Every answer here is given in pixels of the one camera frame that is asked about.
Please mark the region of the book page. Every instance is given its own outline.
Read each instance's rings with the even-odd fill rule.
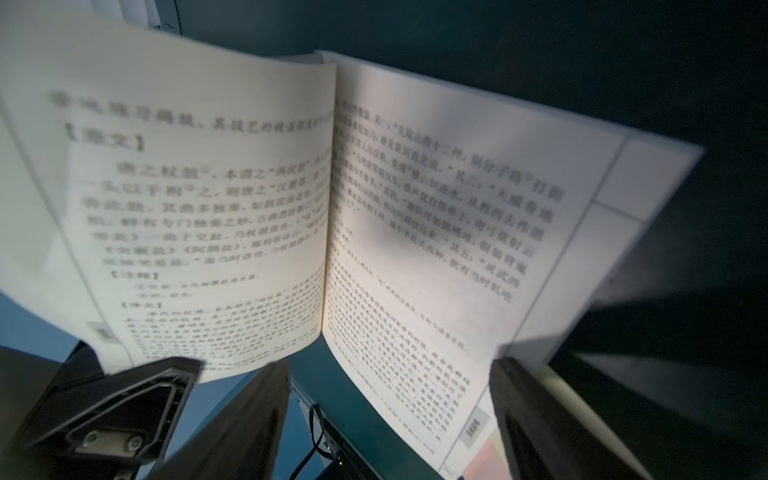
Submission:
[[[323,334],[444,478],[496,425],[492,359],[546,362],[701,149],[337,62]]]
[[[108,372],[186,356],[207,362],[208,381],[311,343],[335,66],[38,0],[4,2],[0,18],[2,151],[15,162],[3,181],[20,194],[2,205],[3,290],[90,330],[78,336]],[[51,314],[71,290],[78,306]]]

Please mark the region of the screw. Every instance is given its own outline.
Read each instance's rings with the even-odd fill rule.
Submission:
[[[98,442],[98,436],[99,436],[98,430],[92,430],[85,436],[80,446],[83,447],[84,449],[90,447],[94,443]]]
[[[144,443],[144,439],[141,438],[140,435],[134,435],[125,442],[125,451],[136,452],[141,447],[142,443]]]

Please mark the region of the black cable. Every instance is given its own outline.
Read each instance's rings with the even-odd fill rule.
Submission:
[[[317,441],[315,442],[315,422],[314,422],[314,413],[317,411],[317,419],[320,422],[320,437],[318,437]],[[323,412],[320,410],[320,406],[317,404],[314,404],[310,407],[310,435],[312,436],[312,450],[310,450],[310,453],[306,454],[306,457],[304,457],[304,460],[301,461],[299,466],[296,467],[296,470],[293,471],[290,478],[288,480],[296,480],[296,477],[299,476],[299,473],[301,473],[301,469],[304,468],[304,465],[312,458],[312,455],[314,455],[315,452],[318,452],[323,457],[328,458],[329,460],[333,460],[333,455],[331,455],[328,452],[324,452],[319,448],[320,442],[323,440],[323,434],[326,431],[326,423],[323,419]]]

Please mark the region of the curved page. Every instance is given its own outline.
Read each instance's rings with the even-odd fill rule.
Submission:
[[[48,210],[13,224],[25,200],[3,203],[2,229],[15,230],[3,290],[27,306],[46,298],[50,312],[79,285],[79,306],[45,317],[90,331],[81,338],[110,372],[187,356],[206,360],[208,381],[311,343],[335,66],[240,55],[38,0],[3,2],[0,18],[13,141],[3,151],[17,153],[18,182],[35,186],[24,195]]]
[[[323,334],[445,478],[491,361],[549,359],[699,147],[337,54]]]

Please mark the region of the open book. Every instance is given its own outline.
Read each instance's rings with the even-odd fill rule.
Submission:
[[[702,153],[324,51],[0,22],[3,292],[107,372],[210,381],[322,333],[444,478],[495,426],[491,360],[547,361]]]

